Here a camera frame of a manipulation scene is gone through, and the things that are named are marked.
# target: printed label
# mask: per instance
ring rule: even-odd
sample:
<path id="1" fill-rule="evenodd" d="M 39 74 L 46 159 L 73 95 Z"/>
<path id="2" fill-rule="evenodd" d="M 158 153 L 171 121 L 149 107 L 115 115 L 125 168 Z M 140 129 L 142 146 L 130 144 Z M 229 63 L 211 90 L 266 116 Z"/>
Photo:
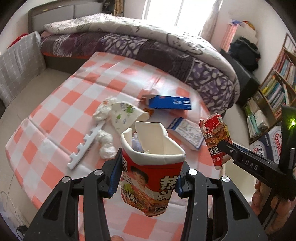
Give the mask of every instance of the printed label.
<path id="1" fill-rule="evenodd" d="M 140 166 L 123 150 L 120 180 L 123 200 L 147 216 L 165 212 L 183 162 L 169 165 Z"/>
<path id="2" fill-rule="evenodd" d="M 190 142 L 197 149 L 200 146 L 200 142 L 203 139 L 203 135 L 200 129 L 191 125 L 187 120 L 182 120 L 181 123 L 175 129 L 179 135 L 184 137 L 188 142 Z"/>
<path id="3" fill-rule="evenodd" d="M 206 121 L 200 120 L 200 130 L 203 133 L 214 165 L 221 167 L 223 156 L 226 154 L 219 150 L 218 143 L 222 140 L 232 143 L 227 125 L 220 115 L 215 114 Z"/>

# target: checkered mattress pad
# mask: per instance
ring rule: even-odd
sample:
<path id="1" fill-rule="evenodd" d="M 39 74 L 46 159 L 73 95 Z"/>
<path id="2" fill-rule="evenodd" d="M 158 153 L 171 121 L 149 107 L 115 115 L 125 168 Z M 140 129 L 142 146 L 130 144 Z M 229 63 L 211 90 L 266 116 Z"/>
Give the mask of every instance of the checkered mattress pad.
<path id="1" fill-rule="evenodd" d="M 178 79 L 134 59 L 96 52 L 21 123 L 6 145 L 15 176 L 36 208 L 41 207 L 62 177 L 84 177 L 103 166 L 105 160 L 99 156 L 98 144 L 94 143 L 73 171 L 67 168 L 69 155 L 77 152 L 77 145 L 95 126 L 92 115 L 99 104 L 114 96 L 144 108 L 140 102 L 143 94 L 191 99 L 192 110 L 155 110 L 150 122 L 161 122 L 168 127 L 176 117 L 199 123 L 201 117 L 209 116 L 199 94 Z M 107 121 L 103 129 L 112 134 L 114 145 L 119 148 L 120 137 L 111 123 Z M 191 168 L 208 177 L 219 177 L 204 142 L 199 151 L 192 151 L 174 136 L 170 137 L 185 149 Z M 180 240 L 187 200 L 179 199 L 176 193 L 166 212 L 156 217 L 147 217 L 124 203 L 120 191 L 104 203 L 111 235 L 119 235 L 125 241 Z M 84 240 L 82 197 L 78 221 L 80 240 Z"/>

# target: blue cardboard box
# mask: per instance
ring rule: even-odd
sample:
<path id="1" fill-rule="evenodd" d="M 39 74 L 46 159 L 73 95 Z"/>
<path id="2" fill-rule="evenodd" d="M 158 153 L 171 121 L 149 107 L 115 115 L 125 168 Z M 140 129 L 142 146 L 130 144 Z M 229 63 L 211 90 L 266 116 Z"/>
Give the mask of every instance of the blue cardboard box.
<path id="1" fill-rule="evenodd" d="M 191 110 L 190 98 L 162 95 L 143 95 L 146 105 L 153 109 Z"/>

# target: crushed noodle cup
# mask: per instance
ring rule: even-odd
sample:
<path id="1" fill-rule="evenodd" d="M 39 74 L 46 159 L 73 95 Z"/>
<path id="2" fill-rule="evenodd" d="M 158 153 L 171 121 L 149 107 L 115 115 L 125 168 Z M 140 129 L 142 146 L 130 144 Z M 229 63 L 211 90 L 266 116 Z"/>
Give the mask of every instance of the crushed noodle cup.
<path id="1" fill-rule="evenodd" d="M 144 152 L 132 149 L 131 128 L 122 133 L 121 196 L 146 216 L 160 215 L 166 211 L 186 153 L 160 123 L 136 122 L 135 127 Z"/>
<path id="2" fill-rule="evenodd" d="M 215 169 L 222 169 L 223 156 L 226 153 L 218 149 L 218 143 L 224 140 L 232 144 L 227 125 L 223 122 L 221 115 L 213 114 L 206 120 L 200 119 L 200 130 L 204 136 Z"/>

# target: floor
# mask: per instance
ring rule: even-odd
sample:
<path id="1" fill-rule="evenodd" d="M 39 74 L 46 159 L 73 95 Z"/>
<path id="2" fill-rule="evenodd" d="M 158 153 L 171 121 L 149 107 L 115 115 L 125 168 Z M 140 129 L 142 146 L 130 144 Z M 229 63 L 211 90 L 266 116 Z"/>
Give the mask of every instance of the floor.
<path id="1" fill-rule="evenodd" d="M 223 120 L 227 124 L 232 141 L 249 148 L 249 130 L 247 119 L 241 107 L 235 104 L 233 107 L 228 109 Z M 221 175 L 229 176 L 242 192 L 245 199 L 249 203 L 252 202 L 252 196 L 255 192 L 254 185 L 256 183 L 256 179 L 252 175 L 234 165 L 232 159 L 223 165 Z"/>
<path id="2" fill-rule="evenodd" d="M 34 78 L 25 89 L 12 101 L 0 119 L 0 201 L 11 220 L 19 226 L 15 211 L 24 224 L 31 223 L 37 210 L 21 189 L 5 154 L 5 145 L 20 123 L 40 104 L 53 90 L 61 85 L 70 74 L 53 69 L 46 69 Z"/>
<path id="3" fill-rule="evenodd" d="M 20 187 L 9 166 L 5 145 L 20 123 L 69 76 L 70 74 L 64 72 L 46 69 L 13 100 L 0 119 L 0 201 L 4 209 L 13 214 L 11 220 L 15 226 L 20 225 L 20 219 L 17 219 L 17 216 L 21 217 L 23 224 L 29 225 L 37 210 Z M 240 107 L 235 105 L 227 110 L 224 121 L 229 127 L 232 140 L 248 147 L 249 132 L 245 115 Z M 223 174 L 234 181 L 245 197 L 248 197 L 247 199 L 254 193 L 254 178 L 235 166 L 231 160 L 227 162 Z"/>

